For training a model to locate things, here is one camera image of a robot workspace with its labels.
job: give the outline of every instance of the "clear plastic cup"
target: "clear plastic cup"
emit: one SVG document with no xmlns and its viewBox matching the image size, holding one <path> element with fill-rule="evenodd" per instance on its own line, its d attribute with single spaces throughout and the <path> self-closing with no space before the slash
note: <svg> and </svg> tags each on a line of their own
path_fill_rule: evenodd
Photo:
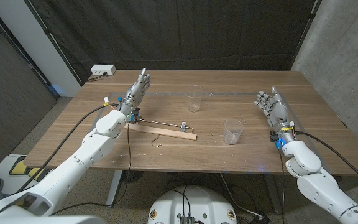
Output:
<svg viewBox="0 0 358 224">
<path fill-rule="evenodd" d="M 191 112 L 197 112 L 200 109 L 202 89 L 198 85 L 189 86 L 186 90 L 187 107 Z"/>
<path fill-rule="evenodd" d="M 238 120 L 229 120 L 224 123 L 223 141 L 227 144 L 238 142 L 244 126 Z"/>
</svg>

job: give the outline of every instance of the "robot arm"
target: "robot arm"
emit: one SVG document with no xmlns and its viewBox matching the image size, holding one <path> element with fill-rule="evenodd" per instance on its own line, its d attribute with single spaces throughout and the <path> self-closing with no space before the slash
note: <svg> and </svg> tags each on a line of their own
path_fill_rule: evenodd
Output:
<svg viewBox="0 0 358 224">
<path fill-rule="evenodd" d="M 280 94 L 275 87 L 273 96 L 260 91 L 258 106 L 267 117 L 267 122 L 274 130 L 270 140 L 277 148 L 282 149 L 287 171 L 297 178 L 300 192 L 313 203 L 329 212 L 341 223 L 358 223 L 358 204 L 347 196 L 334 179 L 321 167 L 319 157 L 303 141 L 297 141 L 293 121 L 288 121 L 287 107 L 281 102 Z"/>
<path fill-rule="evenodd" d="M 0 217 L 48 216 L 56 212 L 83 174 L 113 150 L 121 128 L 149 87 L 150 75 L 145 75 L 144 68 L 128 89 L 119 110 L 112 110 L 101 118 L 73 155 L 34 187 L 0 200 Z"/>
</svg>

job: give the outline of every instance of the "electrical outlet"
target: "electrical outlet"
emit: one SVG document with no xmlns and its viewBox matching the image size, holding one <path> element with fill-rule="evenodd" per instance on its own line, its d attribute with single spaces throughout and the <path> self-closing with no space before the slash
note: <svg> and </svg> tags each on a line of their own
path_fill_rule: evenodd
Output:
<svg viewBox="0 0 358 224">
<path fill-rule="evenodd" d="M 114 65 L 93 65 L 91 71 L 93 75 L 103 75 L 104 72 L 107 72 L 107 75 L 113 75 L 116 72 L 116 67 Z"/>
</svg>

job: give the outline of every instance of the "wooden table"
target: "wooden table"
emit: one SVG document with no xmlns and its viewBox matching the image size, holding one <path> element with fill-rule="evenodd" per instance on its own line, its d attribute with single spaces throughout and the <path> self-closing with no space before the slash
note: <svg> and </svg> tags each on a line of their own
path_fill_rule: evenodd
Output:
<svg viewBox="0 0 358 224">
<path fill-rule="evenodd" d="M 123 96 L 137 80 L 139 72 L 118 70 L 114 76 L 86 83 L 24 163 L 29 167 L 41 166 L 82 116 L 101 106 L 105 96 L 109 96 L 111 102 L 117 102 L 117 97 Z M 253 104 L 259 90 L 270 93 L 273 85 L 282 94 L 283 101 L 289 104 L 288 113 L 297 130 L 321 138 L 358 169 L 358 140 L 300 72 L 150 70 L 148 73 L 152 76 L 152 86 L 140 105 L 142 117 L 172 124 L 186 121 L 198 138 L 191 141 L 160 136 L 155 144 L 162 146 L 154 148 L 151 142 L 156 138 L 155 134 L 130 131 L 131 170 L 281 173 L 280 156 L 269 141 L 267 119 Z M 186 106 L 184 89 L 188 85 L 199 85 L 205 93 L 197 113 L 189 112 Z M 107 107 L 100 114 L 97 112 L 85 119 L 48 166 L 56 167 L 72 155 L 96 120 L 110 110 Z M 232 146 L 223 141 L 223 122 L 227 119 L 237 119 L 245 127 L 239 142 Z M 171 129 L 168 126 L 156 127 Z M 304 136 L 299 136 L 299 139 L 317 153 L 323 167 L 333 175 L 355 175 L 337 155 L 320 143 Z M 128 165 L 127 134 L 123 131 L 113 152 L 93 167 L 126 170 Z"/>
</svg>

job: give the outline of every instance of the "black curtain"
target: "black curtain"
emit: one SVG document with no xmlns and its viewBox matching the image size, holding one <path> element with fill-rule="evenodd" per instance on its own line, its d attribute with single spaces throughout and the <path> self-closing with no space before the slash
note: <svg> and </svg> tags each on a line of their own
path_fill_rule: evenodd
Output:
<svg viewBox="0 0 358 224">
<path fill-rule="evenodd" d="M 82 82 L 117 69 L 288 70 L 314 0 L 31 0 Z"/>
</svg>

